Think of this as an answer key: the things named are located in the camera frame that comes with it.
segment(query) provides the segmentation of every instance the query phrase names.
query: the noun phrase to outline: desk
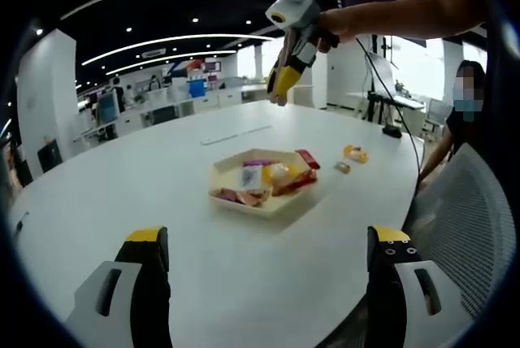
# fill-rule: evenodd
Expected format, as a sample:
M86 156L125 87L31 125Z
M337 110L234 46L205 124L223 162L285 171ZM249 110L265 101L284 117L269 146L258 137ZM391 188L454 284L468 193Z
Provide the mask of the desk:
M240 135L201 144L226 134ZM344 175L333 165L351 143L370 161L352 163ZM318 183L303 205L263 220L210 203L211 164L254 147L303 148L318 160ZM75 290L114 259L129 233L164 224L174 346L310 348L366 292L366 227L400 228L417 176L408 136L390 138L378 125L325 111L252 102L78 155L25 188L10 223L29 211L16 245L60 320Z

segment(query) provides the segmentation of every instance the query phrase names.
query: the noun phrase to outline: office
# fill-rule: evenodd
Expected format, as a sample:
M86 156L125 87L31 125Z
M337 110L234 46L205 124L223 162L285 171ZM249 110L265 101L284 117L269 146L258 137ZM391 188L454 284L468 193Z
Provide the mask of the office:
M59 23L32 27L3 103L2 137L22 146L7 171L22 164L29 174L8 222L53 315L67 320L76 290L128 236L166 226L174 345L327 339L366 292L366 227L403 227L424 139L440 137L425 125L431 100L451 108L463 59L485 66L485 29L449 41L361 35L362 46L318 54L290 91L295 105L278 107L267 101L267 78L283 32L265 16L276 0L73 1L56 2ZM379 85L371 62L395 74L402 118L367 100ZM343 174L334 166L348 145L369 159L349 161ZM300 210L260 220L211 204L210 170L254 149L308 150L321 165ZM90 202L95 214L82 207ZM67 232L65 245L52 241L53 226ZM85 234L95 234L95 249Z

